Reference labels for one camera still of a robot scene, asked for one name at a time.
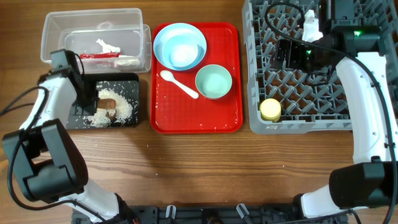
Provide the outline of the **orange carrot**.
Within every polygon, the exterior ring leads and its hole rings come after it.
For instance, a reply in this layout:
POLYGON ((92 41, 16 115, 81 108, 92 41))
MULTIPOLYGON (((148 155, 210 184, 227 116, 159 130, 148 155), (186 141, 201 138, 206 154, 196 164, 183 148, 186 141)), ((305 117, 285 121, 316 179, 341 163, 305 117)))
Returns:
POLYGON ((104 110, 114 110, 116 108, 116 101, 111 98, 99 99, 98 100, 98 108, 104 109, 104 110))

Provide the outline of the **brown food scrap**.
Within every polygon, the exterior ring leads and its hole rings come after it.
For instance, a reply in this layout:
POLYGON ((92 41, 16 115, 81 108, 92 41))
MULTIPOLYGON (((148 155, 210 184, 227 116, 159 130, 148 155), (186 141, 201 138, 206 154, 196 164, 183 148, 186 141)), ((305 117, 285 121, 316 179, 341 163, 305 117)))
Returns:
POLYGON ((110 121, 115 121, 116 120, 116 115, 117 115, 117 111, 116 110, 107 110, 106 111, 106 117, 110 121))

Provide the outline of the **red snack wrapper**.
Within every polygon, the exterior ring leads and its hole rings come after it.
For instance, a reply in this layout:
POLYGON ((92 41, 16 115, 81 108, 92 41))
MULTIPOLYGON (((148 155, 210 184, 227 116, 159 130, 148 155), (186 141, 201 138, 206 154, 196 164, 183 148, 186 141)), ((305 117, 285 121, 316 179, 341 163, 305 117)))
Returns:
POLYGON ((97 59, 97 58, 118 58, 120 52, 109 52, 100 54, 80 54, 81 59, 97 59))

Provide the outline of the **yellow cup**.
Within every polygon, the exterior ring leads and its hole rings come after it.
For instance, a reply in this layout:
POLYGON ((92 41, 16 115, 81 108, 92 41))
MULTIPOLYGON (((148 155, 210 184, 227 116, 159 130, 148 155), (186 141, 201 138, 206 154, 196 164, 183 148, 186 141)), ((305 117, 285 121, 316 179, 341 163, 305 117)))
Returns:
POLYGON ((259 105, 259 111, 263 120, 278 122, 282 113, 282 107, 276 99, 268 98, 259 105))

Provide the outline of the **green bowl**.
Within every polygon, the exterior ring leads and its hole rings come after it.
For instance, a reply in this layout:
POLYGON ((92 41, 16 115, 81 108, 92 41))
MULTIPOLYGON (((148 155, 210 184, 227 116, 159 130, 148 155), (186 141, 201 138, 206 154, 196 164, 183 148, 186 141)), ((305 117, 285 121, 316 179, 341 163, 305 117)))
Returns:
POLYGON ((210 64, 202 67, 196 74, 195 86, 205 98, 217 100, 224 97, 232 88, 230 72, 221 65, 210 64))

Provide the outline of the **small light blue bowl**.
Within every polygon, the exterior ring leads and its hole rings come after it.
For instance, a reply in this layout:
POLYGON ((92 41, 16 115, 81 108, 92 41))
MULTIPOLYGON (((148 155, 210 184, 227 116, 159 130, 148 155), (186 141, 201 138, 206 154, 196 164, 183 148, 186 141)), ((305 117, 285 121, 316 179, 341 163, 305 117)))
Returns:
POLYGON ((162 54, 174 68, 187 68, 197 59, 197 41, 191 35, 176 35, 165 42, 162 54))

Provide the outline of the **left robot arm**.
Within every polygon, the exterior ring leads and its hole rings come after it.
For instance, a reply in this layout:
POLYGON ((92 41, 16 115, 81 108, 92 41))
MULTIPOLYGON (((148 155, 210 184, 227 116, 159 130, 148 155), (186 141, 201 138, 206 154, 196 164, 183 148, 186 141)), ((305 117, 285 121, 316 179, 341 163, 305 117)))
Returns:
POLYGON ((33 211, 65 204, 93 223, 140 223, 118 194, 88 177, 85 160, 66 130, 71 112, 93 115, 98 108, 115 109, 116 102, 99 99, 96 89, 107 75, 86 78, 80 56, 71 50, 56 50, 51 60, 52 69, 33 87, 38 96, 29 117, 2 138, 11 198, 33 211))

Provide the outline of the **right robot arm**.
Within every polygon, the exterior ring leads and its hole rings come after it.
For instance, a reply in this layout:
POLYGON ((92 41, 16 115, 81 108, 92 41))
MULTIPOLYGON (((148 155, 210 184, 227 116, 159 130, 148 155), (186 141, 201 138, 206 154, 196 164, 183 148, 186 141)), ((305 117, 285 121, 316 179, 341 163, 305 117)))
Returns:
POLYGON ((272 66, 306 73, 330 66, 343 86, 354 137, 353 165, 334 170, 328 185, 300 196, 306 218, 397 204, 397 123, 386 80, 386 48, 378 26, 363 26, 353 1, 321 1, 322 37, 281 34, 272 66))

